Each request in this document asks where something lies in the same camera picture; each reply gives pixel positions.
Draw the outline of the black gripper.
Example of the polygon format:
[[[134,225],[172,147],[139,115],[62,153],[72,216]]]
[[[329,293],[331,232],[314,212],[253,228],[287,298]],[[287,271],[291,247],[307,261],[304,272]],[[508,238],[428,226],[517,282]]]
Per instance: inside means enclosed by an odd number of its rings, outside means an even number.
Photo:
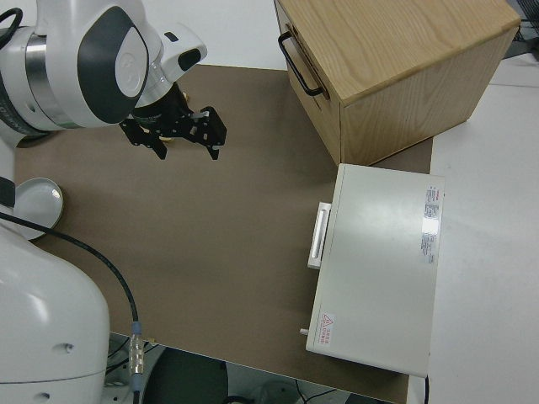
[[[217,160],[220,149],[225,145],[227,128],[216,110],[207,106],[194,113],[186,97],[175,82],[168,92],[152,104],[135,108],[133,120],[124,120],[119,127],[133,146],[144,146],[164,160],[167,147],[159,139],[181,137],[202,145],[212,160]]]

